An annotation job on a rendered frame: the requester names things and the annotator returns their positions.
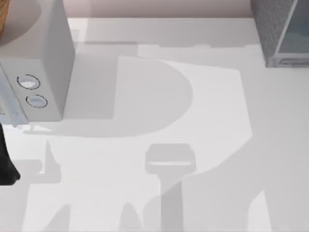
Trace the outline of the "grey microwave knob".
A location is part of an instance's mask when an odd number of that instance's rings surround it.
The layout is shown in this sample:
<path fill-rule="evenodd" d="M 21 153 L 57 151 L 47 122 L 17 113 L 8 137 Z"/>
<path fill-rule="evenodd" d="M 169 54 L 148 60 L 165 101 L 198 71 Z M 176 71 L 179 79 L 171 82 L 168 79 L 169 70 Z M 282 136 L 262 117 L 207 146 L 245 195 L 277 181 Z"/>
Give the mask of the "grey microwave knob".
<path fill-rule="evenodd" d="M 34 108 L 45 108 L 48 105 L 48 100 L 42 95 L 27 96 L 26 102 Z"/>

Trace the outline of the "pale microwave oven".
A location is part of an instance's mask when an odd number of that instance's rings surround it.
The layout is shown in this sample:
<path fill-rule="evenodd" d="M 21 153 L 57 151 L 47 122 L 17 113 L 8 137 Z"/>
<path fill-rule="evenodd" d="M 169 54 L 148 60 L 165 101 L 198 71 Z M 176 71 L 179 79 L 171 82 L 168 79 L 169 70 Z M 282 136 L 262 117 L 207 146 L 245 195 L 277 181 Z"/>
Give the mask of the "pale microwave oven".
<path fill-rule="evenodd" d="M 63 0 L 9 0 L 0 34 L 0 123 L 58 122 L 64 114 L 75 49 Z M 41 85 L 22 88 L 18 76 L 31 74 Z M 42 95 L 45 108 L 27 104 Z"/>

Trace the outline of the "white microwave knob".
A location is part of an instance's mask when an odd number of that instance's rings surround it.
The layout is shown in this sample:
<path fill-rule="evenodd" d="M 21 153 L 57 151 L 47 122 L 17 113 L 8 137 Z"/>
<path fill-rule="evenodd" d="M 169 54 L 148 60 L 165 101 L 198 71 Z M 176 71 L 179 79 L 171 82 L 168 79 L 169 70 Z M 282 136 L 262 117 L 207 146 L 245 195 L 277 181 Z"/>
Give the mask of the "white microwave knob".
<path fill-rule="evenodd" d="M 39 79 L 31 74 L 25 74 L 16 78 L 17 83 L 24 89 L 34 90 L 40 87 Z"/>

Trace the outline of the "grey cabinet with dark inside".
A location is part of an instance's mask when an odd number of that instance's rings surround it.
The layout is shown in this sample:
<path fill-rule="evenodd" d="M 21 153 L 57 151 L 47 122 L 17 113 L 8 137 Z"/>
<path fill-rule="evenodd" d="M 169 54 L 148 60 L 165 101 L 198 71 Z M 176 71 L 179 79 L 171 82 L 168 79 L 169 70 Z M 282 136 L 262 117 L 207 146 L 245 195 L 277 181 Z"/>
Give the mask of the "grey cabinet with dark inside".
<path fill-rule="evenodd" d="M 266 67 L 309 68 L 309 0 L 250 0 Z"/>

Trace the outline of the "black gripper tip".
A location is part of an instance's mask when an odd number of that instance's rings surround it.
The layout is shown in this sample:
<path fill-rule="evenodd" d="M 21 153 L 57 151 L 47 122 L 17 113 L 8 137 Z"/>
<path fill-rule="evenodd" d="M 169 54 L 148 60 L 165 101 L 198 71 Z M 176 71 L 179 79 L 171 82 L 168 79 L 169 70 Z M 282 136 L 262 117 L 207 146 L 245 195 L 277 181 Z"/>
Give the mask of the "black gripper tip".
<path fill-rule="evenodd" d="M 0 186 L 12 186 L 20 178 L 21 175 L 9 156 L 3 126 L 0 123 Z"/>

